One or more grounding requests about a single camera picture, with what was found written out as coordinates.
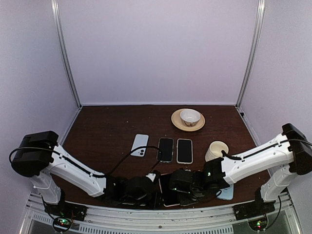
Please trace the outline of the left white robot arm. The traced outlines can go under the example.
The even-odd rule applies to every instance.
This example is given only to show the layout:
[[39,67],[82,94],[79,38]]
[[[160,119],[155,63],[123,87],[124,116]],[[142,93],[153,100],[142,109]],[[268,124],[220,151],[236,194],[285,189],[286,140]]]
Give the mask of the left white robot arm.
[[71,156],[53,131],[25,135],[19,147],[9,154],[13,170],[31,180],[44,202],[59,216],[70,212],[64,190],[53,181],[56,175],[80,188],[87,195],[107,205],[130,205],[153,208],[157,199],[158,172],[131,179],[101,173]]

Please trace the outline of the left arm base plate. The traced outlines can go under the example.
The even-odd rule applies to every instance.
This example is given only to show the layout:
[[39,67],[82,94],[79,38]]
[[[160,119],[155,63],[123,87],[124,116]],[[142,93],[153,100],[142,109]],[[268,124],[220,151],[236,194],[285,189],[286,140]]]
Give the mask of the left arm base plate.
[[47,204],[45,205],[45,211],[54,216],[65,217],[76,221],[84,221],[87,207],[66,202],[64,206]]

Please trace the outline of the light blue phone case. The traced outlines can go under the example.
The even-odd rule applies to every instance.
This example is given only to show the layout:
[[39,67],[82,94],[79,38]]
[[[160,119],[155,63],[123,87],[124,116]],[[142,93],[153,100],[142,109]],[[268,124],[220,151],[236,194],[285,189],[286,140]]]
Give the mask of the light blue phone case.
[[216,193],[216,197],[221,200],[232,200],[234,197],[234,185],[231,184],[228,188],[221,189]]

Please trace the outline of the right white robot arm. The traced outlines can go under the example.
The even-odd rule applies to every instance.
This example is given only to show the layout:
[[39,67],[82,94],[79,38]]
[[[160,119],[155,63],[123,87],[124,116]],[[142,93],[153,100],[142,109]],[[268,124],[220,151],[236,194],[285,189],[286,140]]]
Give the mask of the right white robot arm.
[[169,189],[182,196],[181,205],[198,202],[212,194],[231,199],[235,183],[280,165],[282,168],[260,187],[257,192],[260,197],[250,204],[252,214],[262,214],[294,178],[312,171],[312,144],[294,125],[288,123],[282,129],[282,133],[269,142],[234,156],[229,155],[224,142],[212,142],[203,169],[174,171]]

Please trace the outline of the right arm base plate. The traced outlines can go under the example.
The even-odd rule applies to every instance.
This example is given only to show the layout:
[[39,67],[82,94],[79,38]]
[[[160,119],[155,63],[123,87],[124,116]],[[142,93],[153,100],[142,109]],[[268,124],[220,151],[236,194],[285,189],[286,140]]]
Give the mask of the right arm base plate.
[[256,200],[248,203],[234,205],[234,215],[236,220],[248,219],[260,215],[265,215],[275,211],[275,202],[264,202],[263,199],[257,198]]

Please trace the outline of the light blue smartphone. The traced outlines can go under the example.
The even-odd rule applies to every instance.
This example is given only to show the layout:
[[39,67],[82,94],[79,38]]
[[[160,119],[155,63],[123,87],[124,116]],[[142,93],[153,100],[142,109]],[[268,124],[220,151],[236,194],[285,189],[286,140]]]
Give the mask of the light blue smartphone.
[[136,134],[132,148],[131,156],[144,157],[145,156],[145,147],[147,146],[149,136],[144,134]]

